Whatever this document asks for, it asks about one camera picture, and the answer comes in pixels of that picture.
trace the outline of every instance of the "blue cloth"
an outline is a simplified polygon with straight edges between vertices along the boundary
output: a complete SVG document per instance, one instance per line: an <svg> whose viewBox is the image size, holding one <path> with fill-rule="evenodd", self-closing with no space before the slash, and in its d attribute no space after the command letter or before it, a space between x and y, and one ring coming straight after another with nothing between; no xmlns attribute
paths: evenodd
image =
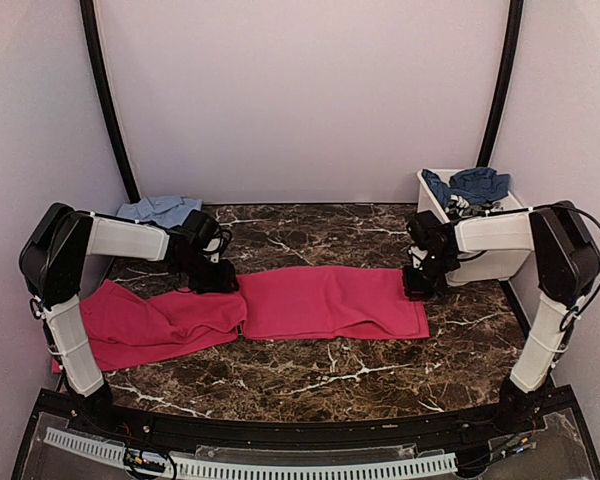
<svg viewBox="0 0 600 480"><path fill-rule="evenodd" d="M470 168L456 173L449 185L430 170L422 171L422 178L442 208L447 208L451 195L464 198L469 205L483 205L502 200L509 195L509 174L499 175L490 167Z"/></svg>
<svg viewBox="0 0 600 480"><path fill-rule="evenodd" d="M166 197L144 197L138 203L123 203L118 210L119 218L156 222L164 228L182 225L192 210L200 210L202 200L183 198L177 195Z"/></svg>

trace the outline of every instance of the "black pole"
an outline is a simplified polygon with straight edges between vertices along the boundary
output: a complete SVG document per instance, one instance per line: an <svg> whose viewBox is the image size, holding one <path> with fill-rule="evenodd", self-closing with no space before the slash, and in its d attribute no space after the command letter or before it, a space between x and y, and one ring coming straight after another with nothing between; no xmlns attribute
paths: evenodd
<svg viewBox="0 0 600 480"><path fill-rule="evenodd" d="M520 33L520 24L522 23L523 3L524 0L511 0L509 4L509 19L507 20L507 31L504 35L500 70L498 71L498 80L496 80L496 89L493 93L487 128L485 129L482 147L480 147L480 154L478 155L477 167L489 166L493 146L498 136L498 128L500 127L500 120L502 119L502 112L504 111L504 104L507 99L511 72L513 71L513 60L516 56L518 34Z"/></svg>
<svg viewBox="0 0 600 480"><path fill-rule="evenodd" d="M96 81L96 89L98 90L98 97L100 97L100 107L102 108L104 122L107 125L107 132L109 132L113 153L116 157L118 170L120 170L120 176L122 177L129 201L137 203L140 201L140 192L133 177L129 157L122 141L118 117L113 106L113 98L111 97L109 81L107 80L107 71L104 66L104 58L102 57L102 46L100 45L100 37L98 35L98 23L96 21L93 0L80 0L80 9L82 10L82 23L84 25L84 35L87 39L87 48L89 49L91 70L93 71L93 78Z"/></svg>

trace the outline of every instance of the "white partition panel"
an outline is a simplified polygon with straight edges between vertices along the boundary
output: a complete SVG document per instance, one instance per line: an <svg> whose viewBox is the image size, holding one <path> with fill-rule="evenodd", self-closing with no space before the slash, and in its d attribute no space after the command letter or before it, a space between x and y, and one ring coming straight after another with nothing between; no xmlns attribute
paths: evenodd
<svg viewBox="0 0 600 480"><path fill-rule="evenodd" d="M144 195L415 201L471 167L507 0L100 0Z"/></svg>

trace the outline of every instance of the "white vent grille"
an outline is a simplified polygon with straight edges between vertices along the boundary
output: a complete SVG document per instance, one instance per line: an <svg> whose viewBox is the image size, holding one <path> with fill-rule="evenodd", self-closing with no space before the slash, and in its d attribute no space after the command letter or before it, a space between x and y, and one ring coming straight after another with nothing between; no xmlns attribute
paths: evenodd
<svg viewBox="0 0 600 480"><path fill-rule="evenodd" d="M94 440L55 428L47 429L44 441L90 460L125 468L122 463L124 446L120 442ZM178 478L182 480L401 480L427 478L457 471L456 456L453 453L395 462L324 467L215 463L181 458L177 454L172 454L172 458L177 465ZM151 460L166 463L157 456L152 456ZM171 465L167 465L163 478L171 478L171 469Z"/></svg>

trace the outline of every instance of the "folded cloth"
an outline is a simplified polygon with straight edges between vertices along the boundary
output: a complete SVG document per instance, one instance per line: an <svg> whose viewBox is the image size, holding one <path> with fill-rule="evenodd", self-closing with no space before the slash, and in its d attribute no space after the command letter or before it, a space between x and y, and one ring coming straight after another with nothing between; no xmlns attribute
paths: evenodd
<svg viewBox="0 0 600 480"><path fill-rule="evenodd" d="M109 280L80 303L96 363L103 371L187 355L238 338L247 318L238 293L171 292L142 300Z"/></svg>
<svg viewBox="0 0 600 480"><path fill-rule="evenodd" d="M464 199L469 205L484 205L497 202L509 195L509 174L498 174L490 167L477 167L456 173L444 183L438 174L423 170L422 178L436 197L442 208L446 209L452 200Z"/></svg>
<svg viewBox="0 0 600 480"><path fill-rule="evenodd" d="M405 296L401 270L296 267L239 280L243 334L252 340L429 337L424 306Z"/></svg>
<svg viewBox="0 0 600 480"><path fill-rule="evenodd" d="M200 210L202 200L183 198L177 195L166 197L145 197L138 203L123 203L118 210L119 218L153 221L164 228L182 225L192 210Z"/></svg>

